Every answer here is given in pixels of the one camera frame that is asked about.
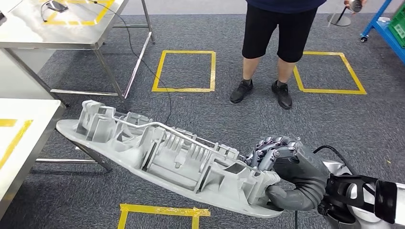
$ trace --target table top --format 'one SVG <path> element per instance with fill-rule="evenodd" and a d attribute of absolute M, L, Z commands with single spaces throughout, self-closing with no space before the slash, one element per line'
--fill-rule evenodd
<path fill-rule="evenodd" d="M 46 0 L 23 0 L 0 22 L 0 48 L 98 49 L 128 0 L 58 0 L 68 7 L 55 12 Z"/>
<path fill-rule="evenodd" d="M 62 116 L 59 100 L 0 99 L 0 218 Z"/>

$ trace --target table leg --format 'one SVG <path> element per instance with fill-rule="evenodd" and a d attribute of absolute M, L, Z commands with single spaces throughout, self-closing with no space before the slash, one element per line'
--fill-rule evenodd
<path fill-rule="evenodd" d="M 33 78 L 42 88 L 44 88 L 49 95 L 52 96 L 52 98 L 60 100 L 64 105 L 67 105 L 66 102 L 63 101 L 59 96 L 51 92 L 51 88 L 37 75 L 37 73 L 35 73 L 26 63 L 24 63 L 24 61 L 22 61 L 22 59 L 16 55 L 12 49 L 5 48 L 4 50 L 18 63 L 23 70 L 26 71 L 28 75 L 31 76 L 31 78 Z"/>
<path fill-rule="evenodd" d="M 104 70 L 107 72 L 107 76 L 110 79 L 111 84 L 113 84 L 113 87 L 115 91 L 118 94 L 119 99 L 122 101 L 124 104 L 124 107 L 127 111 L 129 111 L 129 106 L 127 105 L 127 102 L 125 101 L 124 95 L 121 91 L 121 88 L 119 87 L 117 80 L 115 79 L 114 75 L 112 74 L 110 68 L 107 66 L 106 60 L 104 59 L 101 51 L 99 49 L 94 50 L 94 53 L 96 54 L 98 60 L 100 61 L 101 65 L 103 66 Z"/>
<path fill-rule="evenodd" d="M 89 157 L 91 157 L 92 159 L 94 159 L 99 165 L 101 165 L 101 166 L 102 166 L 103 168 L 105 168 L 107 171 L 111 171 L 111 170 L 112 170 L 112 167 L 111 167 L 109 164 L 107 164 L 107 163 L 105 162 L 105 160 L 103 160 L 97 152 L 95 152 L 94 150 L 89 149 L 89 148 L 87 148 L 87 147 L 85 147 L 85 146 L 83 146 L 83 145 L 81 145 L 81 144 L 79 144 L 79 143 L 77 143 L 77 142 L 72 142 L 72 143 L 73 143 L 73 145 L 77 146 L 81 151 L 83 151 L 83 152 L 85 152 L 87 155 L 89 155 Z"/>
<path fill-rule="evenodd" d="M 146 8 L 145 0 L 141 0 L 141 1 L 142 1 L 143 11 L 145 12 L 146 22 L 148 23 L 149 32 L 151 32 L 151 34 L 152 34 L 152 35 L 150 36 L 150 39 L 152 40 L 152 44 L 155 44 L 155 37 L 153 36 L 152 25 L 151 25 L 151 23 L 150 23 L 149 14 L 148 14 L 148 9 Z"/>
<path fill-rule="evenodd" d="M 145 53 L 146 47 L 148 46 L 148 42 L 149 42 L 151 36 L 152 36 L 152 32 L 149 32 L 148 37 L 146 38 L 146 41 L 143 44 L 142 51 L 140 52 L 140 54 L 138 56 L 138 61 L 137 61 L 136 65 L 135 65 L 134 71 L 132 72 L 131 79 L 129 80 L 127 88 L 125 89 L 124 98 L 128 97 L 129 91 L 131 90 L 132 83 L 134 82 L 134 79 L 135 79 L 135 75 L 138 72 L 140 62 L 142 61 L 143 54 Z"/>

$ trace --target black cable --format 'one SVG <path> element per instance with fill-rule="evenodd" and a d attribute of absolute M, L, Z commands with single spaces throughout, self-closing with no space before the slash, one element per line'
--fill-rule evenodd
<path fill-rule="evenodd" d="M 356 170 L 353 168 L 353 166 L 351 166 L 351 164 L 339 153 L 339 151 L 338 151 L 337 149 L 335 149 L 334 147 L 332 147 L 332 146 L 328 146 L 328 145 L 321 146 L 321 147 L 317 148 L 317 149 L 314 151 L 314 154 L 316 154 L 317 152 L 319 152 L 321 149 L 325 149 L 325 148 L 332 150 L 332 151 L 336 154 L 336 156 L 338 156 L 338 157 L 340 158 L 340 160 L 342 160 L 342 162 L 345 164 L 345 166 L 346 166 L 354 175 L 357 174 L 357 172 L 356 172 Z"/>
<path fill-rule="evenodd" d="M 319 152 L 321 149 L 325 149 L 325 148 L 332 150 L 340 158 L 340 160 L 342 160 L 342 162 L 345 164 L 345 166 L 353 173 L 353 175 L 358 174 L 356 172 L 356 170 L 354 170 L 353 166 L 351 166 L 351 164 L 339 153 L 339 151 L 332 146 L 328 146 L 328 145 L 321 146 L 314 151 L 314 154 Z M 368 185 L 364 185 L 364 189 L 366 189 L 370 194 L 375 196 L 375 191 L 372 190 Z"/>
<path fill-rule="evenodd" d="M 133 53 L 136 57 L 139 58 L 139 56 L 134 52 L 134 49 L 133 49 L 133 47 L 132 47 L 131 33 L 129 32 L 129 28 L 128 28 L 127 23 L 125 22 L 125 20 L 124 20 L 119 14 L 117 14 L 117 13 L 114 12 L 112 9 L 108 8 L 107 6 L 104 6 L 104 5 L 100 4 L 100 3 L 98 3 L 97 1 L 93 1 L 93 0 L 87 0 L 87 1 L 90 1 L 90 2 L 92 2 L 92 3 L 94 3 L 94 4 L 97 4 L 97 5 L 100 5 L 100 6 L 104 7 L 104 8 L 106 8 L 107 10 L 113 12 L 115 15 L 117 15 L 117 16 L 121 19 L 121 21 L 122 21 L 122 22 L 124 23 L 124 25 L 126 26 L 126 29 L 127 29 L 127 32 L 128 32 L 129 46 L 131 47 L 131 51 L 132 51 L 132 53 Z M 160 79 L 160 77 L 158 77 L 158 76 L 149 68 L 149 66 L 148 66 L 142 59 L 141 59 L 141 61 L 144 63 L 144 65 L 146 66 L 146 68 L 155 76 L 155 78 L 157 78 L 157 79 L 159 80 L 159 82 L 161 82 L 161 83 L 163 84 L 163 86 L 166 88 L 167 95 L 169 96 L 169 105 L 170 105 L 169 115 L 167 116 L 166 121 L 164 122 L 164 124 L 166 125 L 166 124 L 167 124 L 167 121 L 169 120 L 169 118 L 170 118 L 170 116 L 171 116 L 171 97 L 170 97 L 170 92 L 169 92 L 169 90 L 167 89 L 166 84 Z"/>
<path fill-rule="evenodd" d="M 41 5 L 41 18 L 43 22 L 48 22 L 47 20 L 45 20 L 43 18 L 43 6 L 46 5 L 47 3 L 51 2 L 52 0 L 47 0 L 46 2 L 44 2 L 44 4 Z"/>
<path fill-rule="evenodd" d="M 298 211 L 295 211 L 295 229 L 298 229 Z"/>

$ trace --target person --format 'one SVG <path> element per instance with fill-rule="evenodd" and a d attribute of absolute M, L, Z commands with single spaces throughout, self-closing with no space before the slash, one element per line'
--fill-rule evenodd
<path fill-rule="evenodd" d="M 246 0 L 247 12 L 243 41 L 243 80 L 230 96 L 241 102 L 253 89 L 252 76 L 266 53 L 274 29 L 278 26 L 278 79 L 271 85 L 278 104 L 292 107 L 287 82 L 303 54 L 318 7 L 326 0 Z"/>

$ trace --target gray plastic part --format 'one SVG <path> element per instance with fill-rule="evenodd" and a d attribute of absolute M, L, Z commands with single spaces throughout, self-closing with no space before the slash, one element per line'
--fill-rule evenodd
<path fill-rule="evenodd" d="M 249 167 L 238 160 L 236 149 L 219 143 L 207 146 L 209 141 L 191 132 L 139 114 L 115 117 L 115 108 L 96 101 L 82 105 L 79 120 L 61 120 L 56 125 L 69 140 L 193 200 L 254 217 L 282 213 L 267 205 L 265 194 L 268 186 L 280 181 L 278 174 Z"/>

